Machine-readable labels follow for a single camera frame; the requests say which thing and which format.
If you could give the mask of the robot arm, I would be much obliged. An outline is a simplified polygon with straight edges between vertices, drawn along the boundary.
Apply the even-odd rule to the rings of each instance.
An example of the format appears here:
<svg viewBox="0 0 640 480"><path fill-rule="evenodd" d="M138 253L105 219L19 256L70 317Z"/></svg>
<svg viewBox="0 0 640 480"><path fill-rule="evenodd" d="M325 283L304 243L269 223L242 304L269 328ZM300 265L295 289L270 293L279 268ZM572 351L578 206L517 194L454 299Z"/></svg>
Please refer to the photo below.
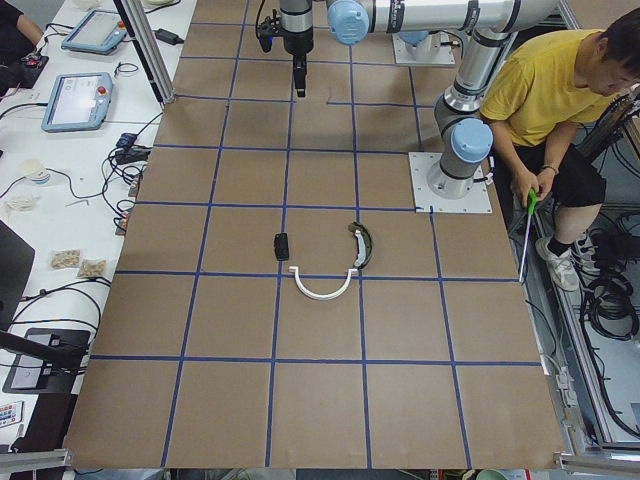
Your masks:
<svg viewBox="0 0 640 480"><path fill-rule="evenodd" d="M294 90L298 98L307 93L307 55L314 48L312 0L279 2L280 33L285 51L292 57Z"/></svg>
<svg viewBox="0 0 640 480"><path fill-rule="evenodd" d="M555 9L555 1L329 1L327 21L334 38L355 45L367 34L435 33L468 35L453 81L436 101L434 117L444 143L427 182L438 196L467 195L479 164L489 155L493 134L477 117L482 97L517 33Z"/></svg>

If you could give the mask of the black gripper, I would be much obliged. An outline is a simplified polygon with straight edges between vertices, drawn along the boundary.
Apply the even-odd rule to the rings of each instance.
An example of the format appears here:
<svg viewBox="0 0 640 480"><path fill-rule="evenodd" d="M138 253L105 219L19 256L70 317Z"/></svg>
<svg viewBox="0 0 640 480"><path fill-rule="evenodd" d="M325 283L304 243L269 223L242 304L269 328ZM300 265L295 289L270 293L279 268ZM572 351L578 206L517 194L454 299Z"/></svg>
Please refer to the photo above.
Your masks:
<svg viewBox="0 0 640 480"><path fill-rule="evenodd" d="M293 56L294 86L298 97L306 96L306 71L307 55L295 54Z"/></svg>

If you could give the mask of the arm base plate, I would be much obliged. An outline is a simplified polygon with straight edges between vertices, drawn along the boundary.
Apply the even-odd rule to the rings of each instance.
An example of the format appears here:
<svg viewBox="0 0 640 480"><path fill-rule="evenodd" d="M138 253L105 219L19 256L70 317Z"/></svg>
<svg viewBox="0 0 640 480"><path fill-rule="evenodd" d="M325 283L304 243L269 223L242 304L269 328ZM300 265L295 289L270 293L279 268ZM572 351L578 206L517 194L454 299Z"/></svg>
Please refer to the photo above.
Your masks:
<svg viewBox="0 0 640 480"><path fill-rule="evenodd" d="M395 63L404 66L453 68L456 64L450 37L445 32L401 32L392 35Z"/></svg>
<svg viewBox="0 0 640 480"><path fill-rule="evenodd" d="M440 166L441 153L410 152L409 169L417 213L492 214L482 166L467 179L448 177Z"/></svg>

